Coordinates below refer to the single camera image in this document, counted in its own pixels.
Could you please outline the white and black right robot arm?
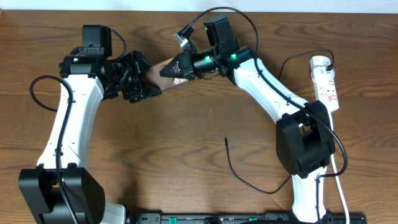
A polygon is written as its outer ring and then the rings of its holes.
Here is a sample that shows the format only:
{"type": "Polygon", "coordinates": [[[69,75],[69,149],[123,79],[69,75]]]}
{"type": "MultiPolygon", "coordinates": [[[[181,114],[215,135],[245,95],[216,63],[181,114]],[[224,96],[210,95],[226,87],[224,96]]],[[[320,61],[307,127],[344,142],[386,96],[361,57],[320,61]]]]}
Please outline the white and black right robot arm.
{"type": "Polygon", "coordinates": [[[161,71],[160,76],[192,80],[218,72],[250,94],[276,125],[276,153],[293,183],[295,219],[321,223],[326,215],[323,179],[335,152],[334,132],[326,106],[309,103],[292,93],[273,76],[255,50],[239,45],[225,15],[204,21],[210,49],[198,51],[190,40],[191,24],[175,33],[183,50],[161,71]]]}

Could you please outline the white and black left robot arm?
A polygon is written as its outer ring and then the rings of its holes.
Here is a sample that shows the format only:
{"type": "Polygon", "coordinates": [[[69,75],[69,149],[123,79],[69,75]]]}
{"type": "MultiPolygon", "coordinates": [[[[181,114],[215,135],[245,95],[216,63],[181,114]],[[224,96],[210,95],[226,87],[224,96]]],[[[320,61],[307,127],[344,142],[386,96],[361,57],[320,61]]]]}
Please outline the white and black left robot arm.
{"type": "Polygon", "coordinates": [[[151,63],[139,51],[113,58],[114,30],[82,28],[82,45],[59,65],[59,106],[49,141],[33,169],[22,169],[19,189],[37,223],[129,223],[127,207],[108,202],[89,172],[88,157],[100,103],[122,96],[137,103],[161,94],[146,82],[151,63]]]}

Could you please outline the Samsung Galaxy smartphone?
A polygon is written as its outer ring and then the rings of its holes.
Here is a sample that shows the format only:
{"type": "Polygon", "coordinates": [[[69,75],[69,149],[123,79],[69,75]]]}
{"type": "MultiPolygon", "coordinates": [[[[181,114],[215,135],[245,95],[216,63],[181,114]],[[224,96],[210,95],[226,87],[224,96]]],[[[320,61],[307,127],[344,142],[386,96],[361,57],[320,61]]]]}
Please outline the Samsung Galaxy smartphone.
{"type": "Polygon", "coordinates": [[[156,87],[160,91],[167,91],[175,88],[179,85],[184,85],[188,83],[187,79],[182,78],[167,78],[160,76],[160,70],[163,69],[172,59],[168,59],[161,63],[158,63],[146,70],[146,77],[144,81],[149,85],[156,87]]]}

